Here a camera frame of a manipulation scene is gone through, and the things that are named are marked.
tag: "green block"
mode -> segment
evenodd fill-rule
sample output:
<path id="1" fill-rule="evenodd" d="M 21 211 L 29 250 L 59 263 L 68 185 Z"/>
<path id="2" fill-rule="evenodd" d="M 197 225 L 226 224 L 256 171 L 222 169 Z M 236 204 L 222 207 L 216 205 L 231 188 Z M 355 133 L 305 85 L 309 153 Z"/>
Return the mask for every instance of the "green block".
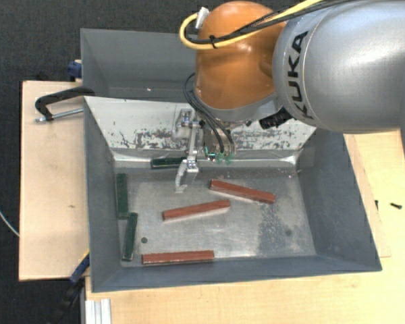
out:
<path id="1" fill-rule="evenodd" d="M 128 224 L 126 226 L 126 233 L 124 236 L 123 255 L 121 259 L 130 262 L 134 256 L 135 233 L 136 223 L 138 221 L 137 213 L 129 213 Z"/>
<path id="2" fill-rule="evenodd" d="M 126 174 L 117 174 L 115 177 L 115 191 L 117 194 L 117 217 L 127 219 L 128 208 L 128 178 Z"/>

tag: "gray carpet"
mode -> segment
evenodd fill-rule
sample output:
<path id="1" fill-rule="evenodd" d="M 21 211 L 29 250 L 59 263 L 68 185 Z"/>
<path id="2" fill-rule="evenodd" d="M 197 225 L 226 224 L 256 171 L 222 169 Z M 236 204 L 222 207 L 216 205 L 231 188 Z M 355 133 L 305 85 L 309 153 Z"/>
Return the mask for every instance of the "gray carpet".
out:
<path id="1" fill-rule="evenodd" d="M 19 226 L 19 82 L 39 72 L 69 80 L 67 65 L 80 57 L 80 28 L 177 32 L 201 5 L 213 8 L 224 1 L 230 0 L 0 0 L 0 207 L 14 226 Z M 280 9 L 299 0 L 251 1 Z M 18 282 L 18 239 L 0 220 L 0 323 L 45 323 L 66 287 L 64 280 Z M 78 323 L 78 309 L 63 323 Z"/>

